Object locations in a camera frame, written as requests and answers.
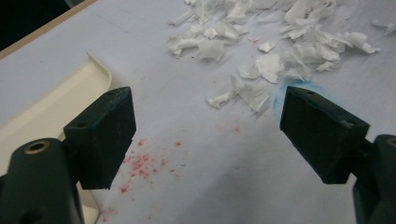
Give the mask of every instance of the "blue mark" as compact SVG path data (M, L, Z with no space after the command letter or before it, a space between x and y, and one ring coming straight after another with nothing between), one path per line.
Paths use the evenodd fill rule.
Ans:
M315 82L312 81L301 81L301 80L290 80L283 83L277 90L273 102L273 109L275 118L280 121L282 115L283 104L285 102L286 89L288 86L304 88L310 91L316 91L319 94L323 93L323 88Z

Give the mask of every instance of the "beige plastic tray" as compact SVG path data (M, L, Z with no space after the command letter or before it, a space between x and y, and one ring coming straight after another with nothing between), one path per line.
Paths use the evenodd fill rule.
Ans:
M0 175L7 173L12 152L37 138L63 140L63 127L104 92L118 87L110 72L90 53L88 61L49 93L22 110L0 127ZM87 190L78 188L85 223L94 223L99 215Z

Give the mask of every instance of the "shredded paper pile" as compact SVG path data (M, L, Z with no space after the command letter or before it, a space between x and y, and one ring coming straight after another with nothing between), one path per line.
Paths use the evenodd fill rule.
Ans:
M332 71L341 64L340 54L348 49L358 48L367 54L379 52L367 43L367 36L362 33L330 34L322 31L320 21L331 16L338 5L346 2L336 0L185 0L190 10L168 23L179 26L188 23L190 29L178 35L171 35L168 48L176 58L183 56L183 50L198 48L203 59L218 62L225 50L238 43L248 35L244 26L250 18L259 24L282 22L279 30L283 39L292 43L290 50L282 55L271 53L276 47L273 40L263 40L258 46L262 52L252 62L253 65L238 65L241 78L262 80L255 84L239 84L231 76L232 90L220 96L208 99L215 108L221 108L225 102L237 95L255 112L265 110L270 100L270 83L282 79L300 79L309 81L312 70L317 72ZM261 12L269 14L260 16ZM384 35L396 30L393 23L383 24L372 21L372 25L386 29ZM247 40L257 43L260 36L247 36Z

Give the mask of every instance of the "wooden edge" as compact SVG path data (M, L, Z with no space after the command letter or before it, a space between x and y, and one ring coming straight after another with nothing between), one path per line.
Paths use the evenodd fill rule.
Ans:
M37 30L33 31L26 37L20 39L19 41L17 41L16 43L12 44L9 47L7 47L6 49L3 49L2 51L0 51L0 60L4 59L12 52L29 44L36 38L40 37L41 35L45 34L48 31L50 31L51 29L53 29L57 25L61 24L62 22L66 21L70 17L76 15L82 9L88 7L95 1L96 0L85 0L85 1L81 2L80 4L76 5L75 7L71 8L70 10L66 11L64 14L60 15L59 17L55 18L54 20L50 21L49 23L47 23L47 24L41 26L40 28L38 28Z

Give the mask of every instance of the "white table surface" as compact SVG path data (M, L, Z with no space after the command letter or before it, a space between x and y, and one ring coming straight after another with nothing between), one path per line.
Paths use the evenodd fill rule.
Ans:
M394 8L394 0L350 0L337 8L323 30L365 33L382 52L349 49L339 69L297 83L370 123L370 141L396 134L396 34L384 37L370 25L396 22ZM231 89L237 64L260 53L245 36L218 63L203 62L195 50L175 59L166 40L188 25L166 23L187 9L182 0L102 0L82 10L0 61L0 123L72 73L89 51L132 87L137 123L127 153L134 158L111 190L94 192L98 223L355 223L354 177L323 185L278 129L287 83L273 86L277 103L259 116L242 99L221 110L205 103ZM248 26L251 35L275 40L274 52L290 48L280 40L280 23ZM133 170L140 159L148 159L147 175Z

